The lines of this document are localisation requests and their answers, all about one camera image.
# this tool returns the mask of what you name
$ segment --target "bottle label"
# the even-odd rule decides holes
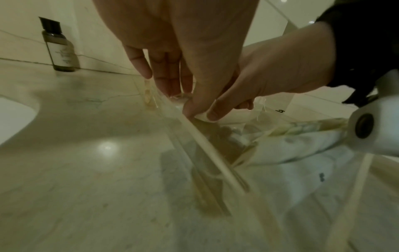
[[[53,64],[56,66],[73,66],[72,55],[67,45],[47,42]]]

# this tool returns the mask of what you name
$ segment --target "bottle cap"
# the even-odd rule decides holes
[[[42,22],[42,27],[43,29],[48,32],[48,33],[53,33],[53,34],[61,34],[61,26],[59,25],[59,22],[47,19],[44,17],[39,17],[40,22]]]

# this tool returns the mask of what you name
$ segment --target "fingernail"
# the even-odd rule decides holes
[[[208,112],[207,118],[208,118],[210,121],[215,122],[215,121],[217,121],[217,120],[219,119],[219,116],[218,116],[218,114],[217,114],[216,112],[214,112],[213,110],[211,110],[211,111]]]

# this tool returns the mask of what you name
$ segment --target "small bottle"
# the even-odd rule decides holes
[[[68,41],[62,34],[59,22],[43,17],[39,18],[44,29],[44,31],[42,31],[43,39],[49,50],[54,70],[62,72],[75,71]]]

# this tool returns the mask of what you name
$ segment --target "sink basin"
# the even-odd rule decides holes
[[[0,145],[28,125],[36,114],[26,105],[0,97]]]

